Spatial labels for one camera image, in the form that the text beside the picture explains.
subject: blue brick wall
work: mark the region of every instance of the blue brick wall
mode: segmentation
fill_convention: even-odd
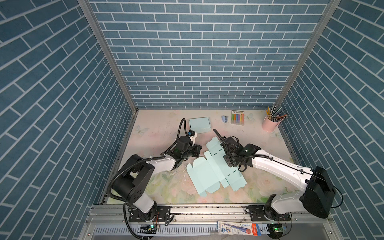
[[[351,240],[384,233],[383,13],[382,0],[342,0],[283,102],[301,164],[344,194],[332,216]]]
[[[73,239],[132,111],[76,0],[0,1],[0,239]]]
[[[91,0],[139,108],[265,108],[329,0]]]

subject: floral tablecloth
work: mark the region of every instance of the floral tablecloth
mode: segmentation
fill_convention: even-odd
[[[120,167],[133,155],[141,157],[158,156],[167,149],[176,138],[177,128],[180,120],[187,120],[187,131],[189,130],[188,119],[209,117],[212,129],[215,128],[222,136],[236,136],[240,143],[260,146],[267,152],[291,161],[289,151],[278,130],[268,133],[261,128],[265,117],[264,110],[246,110],[245,125],[232,125],[224,123],[221,116],[230,116],[230,110],[140,110],[128,141],[124,157]],[[198,134],[196,144],[202,145],[200,152],[204,156],[207,151],[205,144],[215,137],[213,131]],[[237,191],[230,186],[220,189],[207,197],[201,197],[188,173],[186,166],[195,158],[190,158],[176,170],[162,172],[154,175],[146,188],[146,193],[160,204],[183,204],[183,203],[249,203],[266,202],[271,194],[283,194],[296,191],[290,183],[276,177],[268,172],[256,168],[248,168],[243,172],[247,184]],[[108,199],[107,204],[120,204],[120,201]]]

